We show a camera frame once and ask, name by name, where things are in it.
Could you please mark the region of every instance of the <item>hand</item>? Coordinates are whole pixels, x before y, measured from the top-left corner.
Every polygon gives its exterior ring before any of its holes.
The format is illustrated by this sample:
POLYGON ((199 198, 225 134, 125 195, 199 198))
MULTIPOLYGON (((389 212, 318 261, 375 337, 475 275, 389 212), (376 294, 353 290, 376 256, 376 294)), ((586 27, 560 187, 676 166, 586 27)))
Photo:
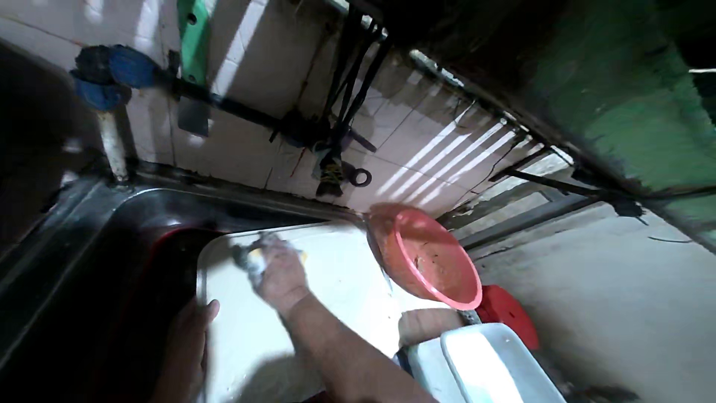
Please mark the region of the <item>hand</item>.
POLYGON ((278 237, 266 240, 261 251, 266 261, 258 294, 279 314, 287 317, 291 309, 311 292, 298 252, 278 237))
POLYGON ((219 301, 199 306, 194 297, 174 317, 152 403, 189 403, 196 397, 204 381, 206 328, 218 313, 219 301))

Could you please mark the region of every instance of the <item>sink basin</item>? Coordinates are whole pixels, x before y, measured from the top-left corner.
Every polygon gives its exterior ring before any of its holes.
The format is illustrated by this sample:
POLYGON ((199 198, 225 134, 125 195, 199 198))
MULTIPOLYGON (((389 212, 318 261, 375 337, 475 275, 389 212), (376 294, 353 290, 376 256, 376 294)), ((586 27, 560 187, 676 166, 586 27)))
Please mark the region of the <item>sink basin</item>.
POLYGON ((0 260, 0 387, 145 402, 206 243, 329 219, 361 224, 332 205, 150 164, 132 186, 86 175, 0 260))

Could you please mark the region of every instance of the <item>red plastic basin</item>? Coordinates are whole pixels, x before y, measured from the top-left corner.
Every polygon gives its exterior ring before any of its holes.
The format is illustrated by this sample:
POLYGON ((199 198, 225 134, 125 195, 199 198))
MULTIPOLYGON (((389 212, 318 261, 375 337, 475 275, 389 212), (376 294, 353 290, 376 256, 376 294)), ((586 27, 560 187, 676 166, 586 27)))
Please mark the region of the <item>red plastic basin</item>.
POLYGON ((475 309, 482 285, 472 260, 442 225, 418 209, 396 216, 385 240, 388 275, 419 298, 459 310, 475 309))

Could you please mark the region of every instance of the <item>electrical wire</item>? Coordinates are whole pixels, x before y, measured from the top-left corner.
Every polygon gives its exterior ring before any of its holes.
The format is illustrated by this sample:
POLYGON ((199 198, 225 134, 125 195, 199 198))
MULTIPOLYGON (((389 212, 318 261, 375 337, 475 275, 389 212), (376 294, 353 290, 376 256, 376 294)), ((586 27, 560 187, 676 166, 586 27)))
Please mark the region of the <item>electrical wire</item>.
POLYGON ((657 238, 657 237, 647 237, 647 238, 649 238, 650 240, 661 241, 661 242, 671 242, 671 243, 675 243, 675 244, 690 244, 691 242, 694 242, 692 240, 687 240, 687 241, 663 240, 662 238, 657 238))
POLYGON ((514 150, 519 143, 520 143, 520 141, 515 141, 515 142, 512 144, 512 146, 510 146, 510 149, 508 149, 507 152, 505 152, 505 153, 500 157, 500 159, 498 159, 498 160, 492 165, 492 168, 490 168, 490 172, 488 173, 488 175, 485 176, 485 178, 484 178, 482 181, 480 181, 480 183, 476 184, 476 185, 473 187, 473 189, 476 188, 476 187, 478 187, 478 186, 480 186, 480 185, 483 184, 486 180, 488 180, 490 177, 492 177, 492 174, 493 174, 493 172, 495 172, 495 168, 497 167, 497 164, 499 164, 500 162, 502 162, 502 160, 505 159, 505 157, 507 156, 507 154, 511 153, 512 150, 514 150))

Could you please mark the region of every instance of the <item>red plastic lid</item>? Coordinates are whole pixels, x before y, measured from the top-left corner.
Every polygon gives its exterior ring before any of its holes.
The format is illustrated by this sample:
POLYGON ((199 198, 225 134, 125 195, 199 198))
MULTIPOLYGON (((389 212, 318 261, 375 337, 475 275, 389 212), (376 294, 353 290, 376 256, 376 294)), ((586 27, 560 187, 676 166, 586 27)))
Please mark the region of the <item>red plastic lid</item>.
POLYGON ((499 285, 483 286, 483 302, 475 309, 485 323, 504 323, 530 350, 539 349, 539 338, 522 305, 499 285))

